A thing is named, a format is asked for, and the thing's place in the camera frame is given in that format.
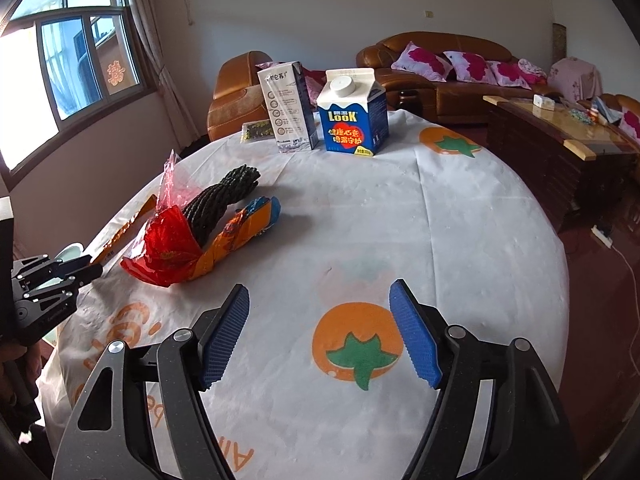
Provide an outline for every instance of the metal screw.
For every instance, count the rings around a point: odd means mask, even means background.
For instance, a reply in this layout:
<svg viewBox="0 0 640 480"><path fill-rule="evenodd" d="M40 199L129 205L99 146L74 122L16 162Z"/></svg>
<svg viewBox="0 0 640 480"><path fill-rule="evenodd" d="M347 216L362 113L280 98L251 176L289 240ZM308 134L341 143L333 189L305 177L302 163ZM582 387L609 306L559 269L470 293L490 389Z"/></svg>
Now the metal screw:
<svg viewBox="0 0 640 480"><path fill-rule="evenodd" d="M516 345L516 348L521 352L527 352L531 348L531 344L529 343L529 341L522 338L516 339L515 345Z"/></svg>
<svg viewBox="0 0 640 480"><path fill-rule="evenodd" d="M466 335L466 330L461 326L454 325L449 327L449 335L453 339L464 339Z"/></svg>
<svg viewBox="0 0 640 480"><path fill-rule="evenodd" d="M109 352L112 354L117 354L118 352L122 352L124 349L124 343L122 341L114 341L109 345Z"/></svg>
<svg viewBox="0 0 640 480"><path fill-rule="evenodd" d="M174 334L174 340L176 341L183 342L188 341L189 339L191 339L191 330L188 328L181 328Z"/></svg>

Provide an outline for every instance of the coffee table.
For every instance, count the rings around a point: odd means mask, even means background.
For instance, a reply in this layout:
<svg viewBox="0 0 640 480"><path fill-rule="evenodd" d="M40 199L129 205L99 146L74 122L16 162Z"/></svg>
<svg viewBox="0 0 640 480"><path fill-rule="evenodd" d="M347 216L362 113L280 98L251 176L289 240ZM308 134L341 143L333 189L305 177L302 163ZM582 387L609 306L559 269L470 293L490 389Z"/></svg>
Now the coffee table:
<svg viewBox="0 0 640 480"><path fill-rule="evenodd" d="M485 96L491 105L488 148L529 186L556 230L619 200L638 158L620 134L586 125L556 104Z"/></svg>

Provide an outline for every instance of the window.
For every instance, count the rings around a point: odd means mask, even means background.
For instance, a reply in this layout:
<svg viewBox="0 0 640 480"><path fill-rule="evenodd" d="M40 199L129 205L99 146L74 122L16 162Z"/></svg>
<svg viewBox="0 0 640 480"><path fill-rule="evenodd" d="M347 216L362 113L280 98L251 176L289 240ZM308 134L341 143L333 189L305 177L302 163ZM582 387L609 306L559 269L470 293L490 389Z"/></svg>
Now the window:
<svg viewBox="0 0 640 480"><path fill-rule="evenodd" d="M148 92L130 22L126 0L21 1L0 38L5 180Z"/></svg>

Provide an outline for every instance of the white wall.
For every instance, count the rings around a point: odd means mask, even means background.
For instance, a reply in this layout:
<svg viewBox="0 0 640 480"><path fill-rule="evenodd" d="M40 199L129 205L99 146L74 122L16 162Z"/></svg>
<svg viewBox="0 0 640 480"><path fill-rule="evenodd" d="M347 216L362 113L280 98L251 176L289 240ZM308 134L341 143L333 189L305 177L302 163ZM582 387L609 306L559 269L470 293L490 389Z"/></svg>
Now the white wall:
<svg viewBox="0 0 640 480"><path fill-rule="evenodd" d="M72 242L86 246L161 173L172 148L177 144L157 92L66 142L9 193L15 238L26 255L56 254Z"/></svg>
<svg viewBox="0 0 640 480"><path fill-rule="evenodd" d="M567 54L600 70L605 92L640 100L640 45L611 0L552 0L567 28Z"/></svg>
<svg viewBox="0 0 640 480"><path fill-rule="evenodd" d="M548 68L550 0L156 0L165 62L200 129L220 66L248 50L311 69L354 66L387 36L434 30L497 41ZM433 19L424 17L434 12Z"/></svg>

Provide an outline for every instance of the window frame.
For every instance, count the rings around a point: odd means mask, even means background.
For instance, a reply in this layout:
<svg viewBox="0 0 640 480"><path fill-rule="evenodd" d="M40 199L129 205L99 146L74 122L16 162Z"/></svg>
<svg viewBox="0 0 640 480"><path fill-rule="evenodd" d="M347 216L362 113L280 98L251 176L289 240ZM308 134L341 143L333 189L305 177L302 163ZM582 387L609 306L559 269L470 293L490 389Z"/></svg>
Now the window frame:
<svg viewBox="0 0 640 480"><path fill-rule="evenodd" d="M153 71L147 56L145 55L140 37L138 36L134 23L131 9L127 0L122 0L122 7L66 7L66 0L63 0L61 9L44 10L36 14L29 14L16 18L7 23L3 36L23 28L36 28L36 42L38 45L38 58L40 61L40 71L44 87L47 93L47 99L51 107L53 118L56 121L58 132L49 140L33 150L25 157L15 168L9 170L4 161L4 157L0 152L0 176L4 181L8 191L11 191L30 171L39 165L45 158L55 152L60 146L63 146L68 140L75 137L78 133L87 129L92 124L114 113L116 110L137 101L157 90L157 81L153 76ZM60 20L81 18L82 31L84 32L85 41L87 42L87 54L90 59L92 70L99 67L96 42L92 35L92 17L102 16L119 16L124 34L127 39L127 51L136 72L138 84L130 86L110 94L106 86L104 77L98 73L95 74L98 88L100 90L101 99L92 103L69 117L61 120L58 113L58 107L52 92L49 73L47 71L46 60L44 56L44 45L42 43L42 25Z"/></svg>

